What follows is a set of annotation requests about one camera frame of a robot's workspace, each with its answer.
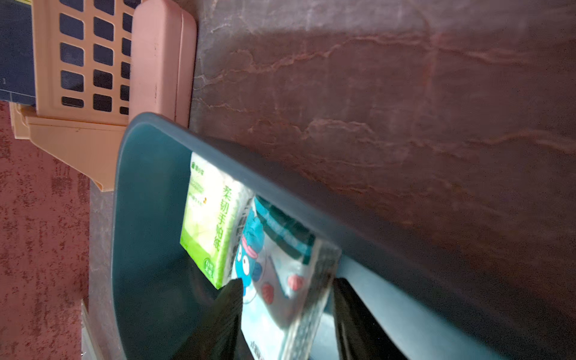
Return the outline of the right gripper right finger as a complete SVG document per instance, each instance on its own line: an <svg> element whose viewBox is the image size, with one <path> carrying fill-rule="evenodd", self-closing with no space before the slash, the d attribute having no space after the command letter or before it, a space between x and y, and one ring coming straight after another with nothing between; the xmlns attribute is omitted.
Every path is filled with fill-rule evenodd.
<svg viewBox="0 0 576 360"><path fill-rule="evenodd" d="M334 328L340 359L403 359L350 282L342 277L332 285Z"/></svg>

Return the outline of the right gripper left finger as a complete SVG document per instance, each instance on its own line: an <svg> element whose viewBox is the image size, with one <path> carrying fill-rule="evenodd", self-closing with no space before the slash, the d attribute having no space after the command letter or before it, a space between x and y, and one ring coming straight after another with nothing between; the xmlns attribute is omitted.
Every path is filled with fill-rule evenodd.
<svg viewBox="0 0 576 360"><path fill-rule="evenodd" d="M172 359L235 359L242 322L242 297L242 280L231 280Z"/></svg>

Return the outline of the teal plastic storage box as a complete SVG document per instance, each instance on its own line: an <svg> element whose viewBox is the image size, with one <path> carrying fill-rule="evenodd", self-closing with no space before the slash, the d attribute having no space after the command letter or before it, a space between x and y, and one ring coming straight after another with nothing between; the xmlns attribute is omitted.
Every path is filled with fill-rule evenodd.
<svg viewBox="0 0 576 360"><path fill-rule="evenodd" d="M347 279L409 359L573 359L575 321L323 185L153 113L122 139L112 300L127 359L170 359L217 290L179 243L198 154L343 250Z"/></svg>

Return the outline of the blue tissue pack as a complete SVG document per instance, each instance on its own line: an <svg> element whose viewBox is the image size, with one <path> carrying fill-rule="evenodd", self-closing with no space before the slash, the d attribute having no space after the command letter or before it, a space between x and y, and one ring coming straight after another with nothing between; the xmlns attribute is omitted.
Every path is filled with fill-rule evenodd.
<svg viewBox="0 0 576 360"><path fill-rule="evenodd" d="M243 285L241 331L255 359L308 359L341 249L278 207L249 203L232 277Z"/></svg>

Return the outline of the green tissue pack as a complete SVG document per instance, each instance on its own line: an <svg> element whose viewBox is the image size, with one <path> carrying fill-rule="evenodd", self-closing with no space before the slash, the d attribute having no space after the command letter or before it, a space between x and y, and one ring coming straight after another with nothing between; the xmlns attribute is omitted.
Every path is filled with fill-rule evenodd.
<svg viewBox="0 0 576 360"><path fill-rule="evenodd" d="M194 152L180 245L215 288L231 278L233 258L254 192Z"/></svg>

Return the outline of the dark blue booklet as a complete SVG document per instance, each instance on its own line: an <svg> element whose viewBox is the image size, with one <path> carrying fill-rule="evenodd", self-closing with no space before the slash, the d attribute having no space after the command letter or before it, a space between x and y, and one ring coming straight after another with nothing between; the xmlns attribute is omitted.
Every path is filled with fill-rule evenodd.
<svg viewBox="0 0 576 360"><path fill-rule="evenodd" d="M1 99L36 104L32 9L18 1L1 2Z"/></svg>

